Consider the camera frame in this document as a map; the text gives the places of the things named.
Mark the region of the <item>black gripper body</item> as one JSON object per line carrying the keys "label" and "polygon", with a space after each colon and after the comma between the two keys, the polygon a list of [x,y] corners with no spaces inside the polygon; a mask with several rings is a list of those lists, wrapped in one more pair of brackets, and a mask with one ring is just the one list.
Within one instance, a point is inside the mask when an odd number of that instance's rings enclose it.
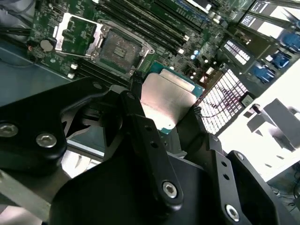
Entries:
{"label": "black gripper body", "polygon": [[53,225],[222,225],[199,166],[182,159],[171,163],[184,201],[179,211],[163,214],[150,200],[140,172],[124,159],[102,163],[66,183],[51,207]]}

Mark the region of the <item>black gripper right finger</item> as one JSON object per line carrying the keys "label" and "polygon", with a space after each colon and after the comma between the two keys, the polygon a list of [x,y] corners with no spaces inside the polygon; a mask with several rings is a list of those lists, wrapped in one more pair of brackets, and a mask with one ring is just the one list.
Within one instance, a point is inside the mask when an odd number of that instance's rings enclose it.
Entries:
{"label": "black gripper right finger", "polygon": [[209,177],[213,198],[224,225],[291,225],[293,217],[249,160],[236,150],[225,153],[221,141],[204,127],[201,108],[192,106],[177,124],[185,159]]}

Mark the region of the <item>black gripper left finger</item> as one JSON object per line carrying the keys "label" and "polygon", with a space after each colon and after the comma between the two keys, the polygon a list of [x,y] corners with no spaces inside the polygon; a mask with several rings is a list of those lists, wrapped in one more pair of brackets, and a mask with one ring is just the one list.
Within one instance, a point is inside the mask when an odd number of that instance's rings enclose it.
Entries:
{"label": "black gripper left finger", "polygon": [[183,192],[153,120],[141,106],[142,79],[107,88],[92,78],[18,100],[0,109],[2,169],[48,175],[61,163],[67,139],[104,128],[105,162],[124,159],[137,169],[159,210],[179,210]]}

